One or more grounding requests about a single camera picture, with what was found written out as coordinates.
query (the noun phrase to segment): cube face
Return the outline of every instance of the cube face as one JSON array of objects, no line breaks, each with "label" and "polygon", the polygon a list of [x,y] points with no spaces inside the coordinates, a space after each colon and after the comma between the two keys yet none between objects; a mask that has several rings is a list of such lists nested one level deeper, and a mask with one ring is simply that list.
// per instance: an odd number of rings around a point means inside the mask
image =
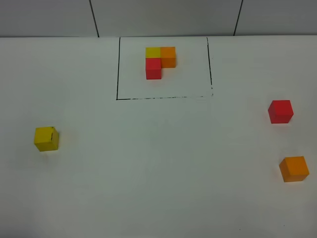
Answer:
[{"label": "cube face", "polygon": [[162,68],[175,68],[176,58],[161,58]]},{"label": "cube face", "polygon": [[284,182],[303,181],[309,175],[304,156],[286,157],[279,167]]},{"label": "cube face", "polygon": [[39,151],[57,150],[59,134],[54,127],[39,127],[35,129],[34,144]]},{"label": "cube face", "polygon": [[147,69],[147,80],[149,79],[162,79],[162,70],[160,69]]},{"label": "cube face", "polygon": [[147,47],[145,49],[146,58],[160,58],[160,47]]},{"label": "cube face", "polygon": [[268,114],[271,123],[288,123],[294,112],[289,100],[272,101]]},{"label": "cube face", "polygon": [[145,69],[160,69],[161,70],[160,58],[146,58]]},{"label": "cube face", "polygon": [[176,58],[175,47],[161,47],[160,48],[160,57],[161,58]]}]

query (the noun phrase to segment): orange cube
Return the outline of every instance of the orange cube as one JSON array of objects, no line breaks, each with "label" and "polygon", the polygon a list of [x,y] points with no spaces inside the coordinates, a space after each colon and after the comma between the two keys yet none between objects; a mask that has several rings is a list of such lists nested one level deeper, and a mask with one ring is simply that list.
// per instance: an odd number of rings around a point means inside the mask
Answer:
[{"label": "orange cube", "polygon": [[176,67],[176,49],[175,47],[161,47],[160,60],[162,68]]},{"label": "orange cube", "polygon": [[279,168],[284,182],[303,181],[309,175],[304,156],[286,157]]}]

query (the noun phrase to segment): yellow cube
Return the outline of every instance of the yellow cube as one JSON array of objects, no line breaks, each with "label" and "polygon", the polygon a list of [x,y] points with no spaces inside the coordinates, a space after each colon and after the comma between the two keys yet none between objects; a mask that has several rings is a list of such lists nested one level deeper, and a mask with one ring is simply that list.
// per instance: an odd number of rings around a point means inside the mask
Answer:
[{"label": "yellow cube", "polygon": [[59,134],[54,127],[39,127],[35,129],[34,144],[39,151],[58,149]]},{"label": "yellow cube", "polygon": [[160,47],[148,47],[145,49],[146,58],[160,58]]}]

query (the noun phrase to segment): red cube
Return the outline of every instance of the red cube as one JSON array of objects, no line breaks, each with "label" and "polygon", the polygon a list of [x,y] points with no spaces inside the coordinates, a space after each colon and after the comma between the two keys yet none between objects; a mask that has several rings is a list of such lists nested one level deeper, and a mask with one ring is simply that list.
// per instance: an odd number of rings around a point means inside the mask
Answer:
[{"label": "red cube", "polygon": [[162,79],[162,67],[160,58],[146,58],[145,72],[147,79]]},{"label": "red cube", "polygon": [[291,101],[272,101],[270,107],[268,108],[268,114],[272,124],[288,123],[294,115]]}]

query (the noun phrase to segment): white table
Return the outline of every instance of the white table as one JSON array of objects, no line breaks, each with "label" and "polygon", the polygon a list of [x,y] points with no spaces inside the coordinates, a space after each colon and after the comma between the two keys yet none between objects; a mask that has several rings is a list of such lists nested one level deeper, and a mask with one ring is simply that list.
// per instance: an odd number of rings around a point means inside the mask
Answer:
[{"label": "white table", "polygon": [[[0,231],[316,237],[317,37],[209,49],[212,97],[117,101],[118,38],[0,39]],[[270,124],[278,99],[288,125]],[[35,127],[49,125],[60,148],[39,153]],[[298,155],[311,174],[284,183],[278,164]]]}]

